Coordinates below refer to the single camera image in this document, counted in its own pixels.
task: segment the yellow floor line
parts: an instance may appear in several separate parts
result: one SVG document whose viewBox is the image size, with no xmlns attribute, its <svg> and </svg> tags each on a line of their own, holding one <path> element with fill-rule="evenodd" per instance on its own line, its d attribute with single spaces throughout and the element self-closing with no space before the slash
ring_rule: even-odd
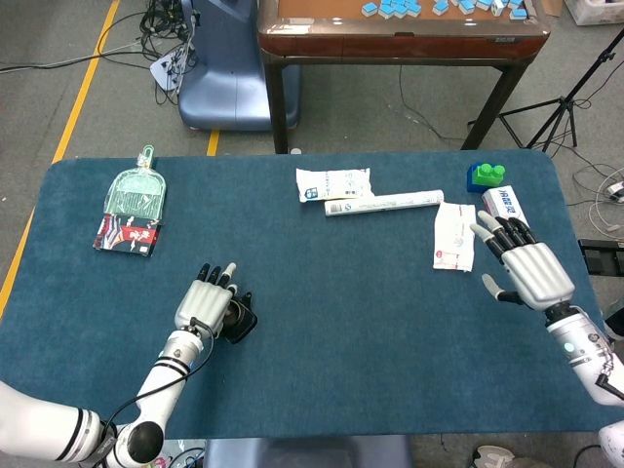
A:
<svg viewBox="0 0 624 468">
<path fill-rule="evenodd" d="M 115 18 L 117 8 L 119 7 L 119 2 L 120 0 L 113 0 L 110 4 L 110 7 L 108 8 L 108 14 L 106 15 L 104 24 L 101 27 L 101 33 L 99 34 L 96 42 L 96 44 L 101 43 L 102 47 L 104 47 L 104 45 L 106 44 L 106 38 L 108 37 L 107 29 L 110 27 Z M 95 47 L 93 55 L 95 56 L 97 54 L 98 46 Z M 55 152 L 55 157 L 52 160 L 52 164 L 60 161 L 65 155 L 65 150 L 67 149 L 67 145 L 69 144 L 69 140 L 71 139 L 71 134 L 74 131 L 74 127 L 76 126 L 76 122 L 78 121 L 78 117 L 80 116 L 80 111 L 82 110 L 82 106 L 85 103 L 85 99 L 87 98 L 87 93 L 89 92 L 91 82 L 93 81 L 94 75 L 96 74 L 98 62 L 99 58 L 93 58 L 89 61 L 89 67 L 87 68 L 87 72 L 85 73 L 85 78 L 82 80 L 82 85 L 80 86 L 80 91 L 78 92 L 78 96 L 76 97 L 74 106 L 71 108 L 71 113 L 69 114 L 69 118 L 67 119 L 67 123 L 65 124 L 65 130 L 63 130 L 60 141 L 58 142 L 57 151 Z M 34 210 L 30 212 L 30 217 L 28 218 L 28 222 L 26 223 L 26 226 L 23 229 L 23 233 L 21 234 L 21 239 L 19 240 L 18 249 L 13 256 L 11 265 L 9 266 L 7 277 L 2 284 L 2 290 L 0 290 L 0 319 L 2 319 L 2 316 L 4 315 L 4 309 L 9 302 L 9 295 L 11 294 L 13 283 L 16 280 L 18 269 L 20 268 L 21 256 L 23 254 L 23 249 L 26 244 L 26 239 L 28 238 L 28 232 L 30 231 L 30 222 L 32 221 L 33 213 Z"/>
<path fill-rule="evenodd" d="M 216 149 L 218 148 L 218 134 L 219 130 L 211 131 L 211 137 L 208 140 L 208 148 L 206 149 L 206 156 L 216 156 Z"/>
</svg>

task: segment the power strip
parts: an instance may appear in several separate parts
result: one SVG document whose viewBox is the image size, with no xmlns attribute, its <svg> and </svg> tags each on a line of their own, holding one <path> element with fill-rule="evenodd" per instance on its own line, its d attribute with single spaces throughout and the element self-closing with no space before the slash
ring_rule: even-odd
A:
<svg viewBox="0 0 624 468">
<path fill-rule="evenodd" d="M 181 60 L 179 50 L 176 49 L 149 65 L 149 71 L 163 91 L 173 91 L 179 85 Z"/>
</svg>

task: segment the green toy block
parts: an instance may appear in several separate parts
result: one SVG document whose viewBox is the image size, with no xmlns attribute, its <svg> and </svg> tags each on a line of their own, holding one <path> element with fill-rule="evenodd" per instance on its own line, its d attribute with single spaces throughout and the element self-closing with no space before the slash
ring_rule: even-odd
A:
<svg viewBox="0 0 624 468">
<path fill-rule="evenodd" d="M 488 187 L 497 187 L 505 177 L 505 167 L 484 163 L 475 169 L 472 173 L 472 183 L 478 185 L 486 185 Z"/>
</svg>

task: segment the wooden table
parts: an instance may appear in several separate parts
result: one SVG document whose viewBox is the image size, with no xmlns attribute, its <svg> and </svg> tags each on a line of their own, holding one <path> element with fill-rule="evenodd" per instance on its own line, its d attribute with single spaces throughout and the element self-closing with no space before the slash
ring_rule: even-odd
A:
<svg viewBox="0 0 624 468">
<path fill-rule="evenodd" d="M 539 0 L 529 18 L 509 20 L 457 7 L 438 17 L 420 0 L 418 18 L 365 18 L 365 0 L 259 0 L 258 38 L 266 72 L 276 153 L 288 153 L 282 70 L 290 64 L 493 66 L 501 71 L 462 149 L 476 149 L 550 34 Z"/>
</svg>

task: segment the white package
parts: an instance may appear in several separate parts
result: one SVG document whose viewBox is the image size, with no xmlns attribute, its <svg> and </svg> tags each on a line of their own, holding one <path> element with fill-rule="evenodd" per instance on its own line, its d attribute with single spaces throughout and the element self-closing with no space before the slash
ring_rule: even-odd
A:
<svg viewBox="0 0 624 468">
<path fill-rule="evenodd" d="M 371 197 L 373 194 L 370 175 L 370 168 L 320 172 L 297 169 L 299 202 Z"/>
<path fill-rule="evenodd" d="M 472 271 L 475 234 L 470 224 L 476 221 L 474 205 L 440 204 L 434 226 L 434 269 Z"/>
<path fill-rule="evenodd" d="M 486 205 L 486 211 L 492 216 L 500 216 L 505 219 L 516 217 L 528 225 L 527 218 L 511 185 L 486 190 L 482 198 Z"/>
</svg>

